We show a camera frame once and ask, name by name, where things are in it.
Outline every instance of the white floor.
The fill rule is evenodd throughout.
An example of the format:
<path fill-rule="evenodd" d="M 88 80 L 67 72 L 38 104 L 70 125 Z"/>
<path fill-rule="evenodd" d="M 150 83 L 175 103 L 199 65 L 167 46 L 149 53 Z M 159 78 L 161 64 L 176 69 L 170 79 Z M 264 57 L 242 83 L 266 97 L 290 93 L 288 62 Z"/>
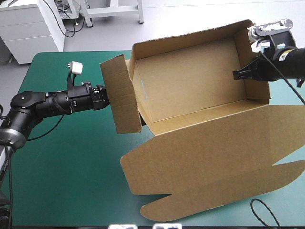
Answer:
<path fill-rule="evenodd" d="M 109 4 L 88 0 L 90 6 Z M 120 5 L 136 4 L 121 0 Z M 135 42 L 205 30 L 251 19 L 267 23 L 282 18 L 294 22 L 292 33 L 298 47 L 305 47 L 305 0 L 143 0 L 144 24 L 137 15 L 94 18 L 93 27 L 66 38 L 65 51 L 130 50 Z M 5 113 L 17 93 L 29 64 L 0 65 L 0 104 Z"/>

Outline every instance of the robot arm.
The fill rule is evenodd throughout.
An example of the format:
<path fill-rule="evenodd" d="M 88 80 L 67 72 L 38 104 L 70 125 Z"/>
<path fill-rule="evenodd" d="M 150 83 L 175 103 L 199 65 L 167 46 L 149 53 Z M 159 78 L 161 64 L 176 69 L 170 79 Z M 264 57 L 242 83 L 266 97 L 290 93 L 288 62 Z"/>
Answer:
<path fill-rule="evenodd" d="M 249 29 L 249 38 L 257 46 L 269 42 L 264 49 L 265 57 L 285 76 L 296 79 L 296 86 L 301 87 L 305 79 L 305 48 L 298 49 L 290 30 L 293 23 L 283 19 L 273 23 L 253 26 Z M 282 79 L 276 69 L 261 55 L 253 59 L 244 68 L 233 71 L 234 79 L 254 79 L 259 81 L 276 81 Z"/>
<path fill-rule="evenodd" d="M 17 94 L 11 101 L 11 109 L 0 126 L 0 187 L 6 170 L 6 149 L 10 157 L 23 147 L 32 131 L 43 118 L 57 115 L 71 115 L 85 110 L 100 110 L 109 105 L 106 88 L 97 85 L 93 88 L 91 82 L 74 86 L 74 79 L 82 72 L 82 64 L 68 64 L 67 90 L 59 92 L 25 91 Z M 9 204 L 0 194 L 0 205 Z"/>

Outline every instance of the table surface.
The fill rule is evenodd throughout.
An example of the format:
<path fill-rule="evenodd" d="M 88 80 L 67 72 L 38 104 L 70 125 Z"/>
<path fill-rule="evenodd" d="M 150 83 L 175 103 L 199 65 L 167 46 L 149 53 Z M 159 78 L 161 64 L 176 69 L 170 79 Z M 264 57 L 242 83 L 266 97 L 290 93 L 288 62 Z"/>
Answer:
<path fill-rule="evenodd" d="M 83 63 L 83 74 L 76 78 L 76 85 L 88 80 L 94 86 L 103 84 L 99 63 L 122 53 L 129 58 L 129 51 L 40 53 L 20 92 L 65 90 L 67 63 L 71 61 Z M 301 104 L 283 81 L 271 83 L 270 88 L 271 104 Z M 298 90 L 305 95 L 304 89 Z M 30 137 L 46 132 L 58 119 L 45 119 Z M 53 132 L 28 142 L 13 157 L 14 225 L 152 225 L 154 222 L 142 217 L 139 210 L 162 195 L 133 195 L 119 162 L 152 137 L 146 126 L 139 134 L 116 134 L 110 106 L 65 116 Z M 295 160 L 305 160 L 304 147 L 279 163 Z M 7 180 L 2 187 L 5 193 Z M 305 225 L 304 191 L 303 173 L 284 188 L 257 197 L 269 205 L 282 225 Z M 260 226 L 249 203 L 250 198 L 177 222 L 188 226 Z M 262 206 L 255 208 L 267 223 L 275 224 Z"/>

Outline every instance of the cardboard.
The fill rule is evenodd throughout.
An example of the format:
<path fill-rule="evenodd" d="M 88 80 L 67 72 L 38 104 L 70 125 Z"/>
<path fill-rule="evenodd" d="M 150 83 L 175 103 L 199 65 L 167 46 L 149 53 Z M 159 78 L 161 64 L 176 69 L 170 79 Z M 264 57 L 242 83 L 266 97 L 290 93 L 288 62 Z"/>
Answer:
<path fill-rule="evenodd" d="M 269 105 L 267 82 L 236 81 L 256 55 L 249 20 L 137 43 L 101 64 L 118 133 L 155 137 L 122 157 L 132 193 L 170 194 L 145 205 L 171 221 L 281 188 L 303 161 L 273 164 L 304 145 L 304 106 Z"/>

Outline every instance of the white cabinet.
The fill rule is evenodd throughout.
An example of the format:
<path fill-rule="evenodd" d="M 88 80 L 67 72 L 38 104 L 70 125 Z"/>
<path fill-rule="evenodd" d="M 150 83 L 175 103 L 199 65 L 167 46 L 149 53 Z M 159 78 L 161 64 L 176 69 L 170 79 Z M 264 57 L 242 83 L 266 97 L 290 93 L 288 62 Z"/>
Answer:
<path fill-rule="evenodd" d="M 32 62 L 40 52 L 62 52 L 65 27 L 53 0 L 19 0 L 7 6 L 11 0 L 0 5 L 0 37 L 19 64 Z"/>

